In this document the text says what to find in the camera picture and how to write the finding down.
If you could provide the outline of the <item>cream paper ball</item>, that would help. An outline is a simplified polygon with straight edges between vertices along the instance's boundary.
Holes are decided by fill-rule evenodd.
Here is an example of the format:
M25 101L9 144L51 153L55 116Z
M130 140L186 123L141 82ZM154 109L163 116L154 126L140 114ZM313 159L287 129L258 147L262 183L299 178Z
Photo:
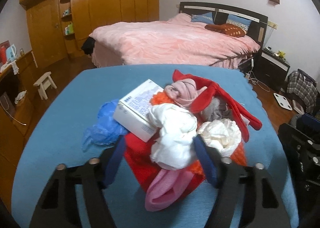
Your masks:
M208 147L217 149L223 157L230 157L242 140L238 125L230 119L205 122L197 133Z

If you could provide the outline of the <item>blue plastic bag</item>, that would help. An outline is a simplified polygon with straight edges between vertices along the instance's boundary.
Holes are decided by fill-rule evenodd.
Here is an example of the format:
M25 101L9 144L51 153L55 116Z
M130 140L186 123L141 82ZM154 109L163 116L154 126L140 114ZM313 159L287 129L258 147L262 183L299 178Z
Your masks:
M113 118L118 102L118 99L114 99L101 106L97 114L97 122L87 128L82 136L81 149L83 152L88 151L91 146L110 147L116 143L119 136L129 133Z

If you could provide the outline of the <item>white cloth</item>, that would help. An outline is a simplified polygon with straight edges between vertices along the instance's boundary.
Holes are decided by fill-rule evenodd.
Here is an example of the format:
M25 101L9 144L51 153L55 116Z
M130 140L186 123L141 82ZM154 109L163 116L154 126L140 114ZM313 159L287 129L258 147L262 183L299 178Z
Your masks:
M197 135L197 118L172 103L152 106L148 118L159 128L159 138L151 146L150 160L171 171L190 166L196 160L193 138Z

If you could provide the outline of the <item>white cardboard box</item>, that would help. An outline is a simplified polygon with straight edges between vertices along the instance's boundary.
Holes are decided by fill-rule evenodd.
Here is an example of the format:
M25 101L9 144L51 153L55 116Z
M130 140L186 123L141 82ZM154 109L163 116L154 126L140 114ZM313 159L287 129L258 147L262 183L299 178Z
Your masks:
M119 100L113 114L114 120L142 141L148 142L157 132L148 119L152 107L150 99L162 91L163 88L158 84L146 80Z

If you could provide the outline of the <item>red fleece garment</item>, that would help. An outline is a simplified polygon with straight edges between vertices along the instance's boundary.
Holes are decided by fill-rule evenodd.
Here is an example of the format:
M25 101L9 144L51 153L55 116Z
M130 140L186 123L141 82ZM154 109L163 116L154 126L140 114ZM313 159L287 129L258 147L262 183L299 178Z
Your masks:
M209 102L215 98L219 98L226 102L227 107L232 112L232 117L236 125L240 128L242 139L247 142L249 140L249 131L247 125L250 125L255 130L260 130L262 123L253 115L251 115L239 102L231 97L223 90L216 82L191 74L183 74L175 70L172 79L174 83L186 79L195 81L196 90L205 89L199 98L195 98L191 102L191 111L194 113L204 113L204 110L209 107ZM125 159L127 164L133 171L138 183L144 191L147 191L156 176L160 173L160 167L152 163L149 155L151 146L155 144L155 140L145 143L134 134L127 134Z

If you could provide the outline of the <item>wooden desk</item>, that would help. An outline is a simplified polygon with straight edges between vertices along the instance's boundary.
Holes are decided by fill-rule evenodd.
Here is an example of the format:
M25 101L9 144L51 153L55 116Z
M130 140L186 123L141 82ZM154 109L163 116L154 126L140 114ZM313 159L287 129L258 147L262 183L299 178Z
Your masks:
M1 72L1 201L11 211L11 195L18 162L27 142L26 132L34 112L33 83L37 66L33 52L16 61L18 73L9 66Z

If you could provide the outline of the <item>white bathroom scale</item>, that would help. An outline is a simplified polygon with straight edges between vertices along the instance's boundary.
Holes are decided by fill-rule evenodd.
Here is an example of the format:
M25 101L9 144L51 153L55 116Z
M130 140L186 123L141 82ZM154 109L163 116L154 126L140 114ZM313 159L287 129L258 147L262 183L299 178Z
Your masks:
M275 92L273 93L273 95L281 108L292 111L292 106L290 105L289 101L287 100L287 98L285 96L280 95Z

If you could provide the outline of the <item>plaid shirt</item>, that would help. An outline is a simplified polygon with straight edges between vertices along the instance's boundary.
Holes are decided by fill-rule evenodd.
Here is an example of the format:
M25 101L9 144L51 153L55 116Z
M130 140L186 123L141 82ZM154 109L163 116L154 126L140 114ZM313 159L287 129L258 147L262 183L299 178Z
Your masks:
M316 82L301 69L291 72L288 75L287 80L286 92L297 96L303 101L305 112L313 112L318 97Z

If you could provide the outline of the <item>black nightstand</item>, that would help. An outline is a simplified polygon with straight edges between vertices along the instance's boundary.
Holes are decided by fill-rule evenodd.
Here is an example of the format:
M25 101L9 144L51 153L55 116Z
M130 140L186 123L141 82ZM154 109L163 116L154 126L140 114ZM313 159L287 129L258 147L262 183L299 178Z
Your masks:
M259 52L254 60L253 73L256 78L275 92L284 86L290 64L265 50Z

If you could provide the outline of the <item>light pink rolled sock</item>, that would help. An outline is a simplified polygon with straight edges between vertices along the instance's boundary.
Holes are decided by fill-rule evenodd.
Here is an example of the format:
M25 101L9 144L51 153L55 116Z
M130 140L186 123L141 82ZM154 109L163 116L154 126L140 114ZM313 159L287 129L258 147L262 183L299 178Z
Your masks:
M164 92L178 106L189 109L193 101L206 89L206 86L197 89L195 81L187 78L173 82L171 85L167 85L164 88Z

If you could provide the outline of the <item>blue electric kettle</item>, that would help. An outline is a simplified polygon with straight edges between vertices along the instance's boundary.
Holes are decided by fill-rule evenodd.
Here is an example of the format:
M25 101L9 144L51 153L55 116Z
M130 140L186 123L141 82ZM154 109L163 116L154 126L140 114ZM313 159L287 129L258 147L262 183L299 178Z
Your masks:
M14 62L16 60L16 53L17 53L17 49L15 44L10 45L6 49L6 58L8 63Z

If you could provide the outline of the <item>black cloth on bed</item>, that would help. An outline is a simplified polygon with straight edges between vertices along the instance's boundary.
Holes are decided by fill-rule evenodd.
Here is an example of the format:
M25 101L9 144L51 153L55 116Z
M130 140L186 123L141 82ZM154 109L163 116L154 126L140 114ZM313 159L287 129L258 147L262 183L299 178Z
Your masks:
M95 39L88 37L81 46L81 50L83 50L84 54L91 56L94 50L94 45Z

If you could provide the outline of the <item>red picture box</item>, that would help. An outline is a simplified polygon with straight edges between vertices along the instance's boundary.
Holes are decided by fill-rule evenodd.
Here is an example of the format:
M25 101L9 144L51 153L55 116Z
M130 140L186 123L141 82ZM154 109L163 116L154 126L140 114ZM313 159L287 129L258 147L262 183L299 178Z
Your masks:
M2 64L5 64L7 62L6 50L9 47L10 42L8 40L0 44L0 59Z

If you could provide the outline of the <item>bed with pink cover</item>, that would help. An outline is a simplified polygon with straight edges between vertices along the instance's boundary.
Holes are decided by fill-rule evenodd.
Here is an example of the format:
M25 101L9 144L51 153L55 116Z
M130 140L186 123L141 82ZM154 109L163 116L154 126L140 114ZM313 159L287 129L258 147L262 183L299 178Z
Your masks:
M188 64L236 69L258 52L250 36L233 37L205 28L179 13L168 21L118 22L96 28L92 62L96 67Z

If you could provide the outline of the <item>blue pillow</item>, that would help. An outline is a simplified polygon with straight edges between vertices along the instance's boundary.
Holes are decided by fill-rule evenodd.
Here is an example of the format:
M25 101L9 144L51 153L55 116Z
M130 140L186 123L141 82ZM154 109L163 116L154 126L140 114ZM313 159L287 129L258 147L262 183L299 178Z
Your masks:
M193 14L191 16L192 22L201 22L210 25L223 25L223 24L232 24L242 28L245 32L248 31L249 26L251 25L251 20L239 17L237 15L229 14L227 18L219 19L218 15L213 16L212 12L204 13L201 15Z

